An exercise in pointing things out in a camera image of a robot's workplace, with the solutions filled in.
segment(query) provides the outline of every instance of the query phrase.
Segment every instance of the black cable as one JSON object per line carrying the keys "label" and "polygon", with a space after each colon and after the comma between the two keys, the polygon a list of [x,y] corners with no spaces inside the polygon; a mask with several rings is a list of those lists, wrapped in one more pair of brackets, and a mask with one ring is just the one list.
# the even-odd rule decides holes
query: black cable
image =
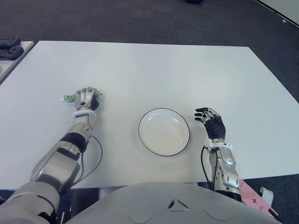
{"label": "black cable", "polygon": [[203,154],[205,148],[206,148],[206,146],[203,146],[203,148],[202,148],[202,150],[201,150],[200,161],[201,161],[201,166],[202,166],[202,169],[203,169],[204,174],[205,174],[205,177],[206,177],[206,182],[207,182],[207,184],[208,184],[208,186],[209,186],[209,189],[212,190],[212,186],[210,185],[209,179],[208,179],[208,177],[207,177],[207,175],[206,175],[206,170],[205,170],[205,167],[204,167],[204,163],[203,163],[203,161],[202,161],[202,154]]}
{"label": "black cable", "polygon": [[217,154],[217,150],[215,150],[216,152],[216,166],[215,166],[215,173],[214,173],[214,179],[213,179],[213,190],[215,190],[215,177],[216,177],[216,171],[217,171],[217,165],[218,165],[218,154]]}
{"label": "black cable", "polygon": [[83,157],[84,157],[84,152],[82,152],[82,155],[81,155],[81,174],[80,174],[80,177],[78,178],[78,180],[81,180],[81,178],[83,177],[83,173],[84,173],[84,159],[83,159]]}
{"label": "black cable", "polygon": [[82,164],[82,172],[81,172],[81,175],[80,175],[80,177],[79,177],[79,179],[76,181],[76,182],[74,182],[73,183],[73,185],[72,186],[74,186],[75,184],[77,184],[77,183],[79,183],[79,182],[81,182],[82,180],[84,180],[86,177],[88,177],[98,166],[99,166],[99,164],[101,163],[101,161],[102,161],[102,158],[103,158],[103,147],[102,147],[102,145],[101,145],[101,143],[100,143],[100,141],[96,138],[96,137],[94,137],[94,136],[92,136],[94,139],[96,139],[96,141],[98,142],[98,144],[100,145],[100,147],[101,147],[101,158],[100,158],[100,160],[99,160],[99,162],[98,162],[98,164],[85,176],[85,177],[83,177],[82,178],[82,176],[83,176],[83,172],[84,172],[84,163],[83,163],[83,153],[82,153],[82,156],[81,156],[81,164]]}

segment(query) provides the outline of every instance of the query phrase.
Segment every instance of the white table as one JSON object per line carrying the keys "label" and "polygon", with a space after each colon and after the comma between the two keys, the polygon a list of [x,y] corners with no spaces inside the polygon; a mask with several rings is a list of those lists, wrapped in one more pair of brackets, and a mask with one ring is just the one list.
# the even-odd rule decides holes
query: white table
{"label": "white table", "polygon": [[[93,132],[104,156],[76,187],[205,181],[199,152],[207,135],[193,117],[204,106],[222,116],[241,179],[299,173],[299,105],[249,48],[43,41],[0,87],[0,189],[29,180],[72,125],[74,104],[57,99],[90,85],[104,92]],[[159,107],[190,128],[175,156],[153,154],[138,136],[141,117]],[[86,172],[99,159],[96,147],[91,140]],[[205,161],[210,176],[207,154]]]}
{"label": "white table", "polygon": [[1,80],[10,72],[11,69],[20,61],[23,59],[23,57],[26,55],[27,51],[29,51],[32,46],[34,45],[33,41],[22,41],[21,46],[24,49],[24,53],[18,57],[14,61],[10,60],[0,60],[0,82]]}

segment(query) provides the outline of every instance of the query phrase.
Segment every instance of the pink paper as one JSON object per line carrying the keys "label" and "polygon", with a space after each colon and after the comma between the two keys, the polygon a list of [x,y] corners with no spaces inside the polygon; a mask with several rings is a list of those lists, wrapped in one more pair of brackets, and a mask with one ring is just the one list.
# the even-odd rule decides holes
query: pink paper
{"label": "pink paper", "polygon": [[241,191],[242,202],[244,204],[273,217],[273,215],[268,212],[268,210],[271,209],[278,216],[278,213],[271,208],[269,204],[262,199],[247,183],[240,180],[239,187]]}

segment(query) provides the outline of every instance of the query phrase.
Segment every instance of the gray carpet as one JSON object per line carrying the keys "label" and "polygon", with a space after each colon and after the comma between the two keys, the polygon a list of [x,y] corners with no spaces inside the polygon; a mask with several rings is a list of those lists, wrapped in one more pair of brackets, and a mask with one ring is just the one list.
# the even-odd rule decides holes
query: gray carpet
{"label": "gray carpet", "polygon": [[[248,46],[299,102],[299,30],[254,0],[206,0],[202,5],[185,0],[0,0],[0,9],[0,39]],[[246,182],[256,191],[271,189],[282,220],[299,223],[299,175]],[[65,196],[61,205],[69,204]]]}

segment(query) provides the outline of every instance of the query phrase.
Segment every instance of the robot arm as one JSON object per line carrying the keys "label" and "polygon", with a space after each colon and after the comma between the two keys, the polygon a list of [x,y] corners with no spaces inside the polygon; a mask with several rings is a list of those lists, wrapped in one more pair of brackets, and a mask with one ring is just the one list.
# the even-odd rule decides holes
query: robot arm
{"label": "robot arm", "polygon": [[233,147],[225,142],[225,126],[220,115],[211,108],[196,109],[195,120],[201,121],[209,137],[206,149],[210,153],[213,190],[241,202],[239,175],[235,170]]}
{"label": "robot arm", "polygon": [[75,93],[77,111],[65,136],[37,163],[30,182],[0,206],[0,223],[56,223],[60,195],[68,191],[80,170],[78,159],[86,150],[96,119],[96,89]]}

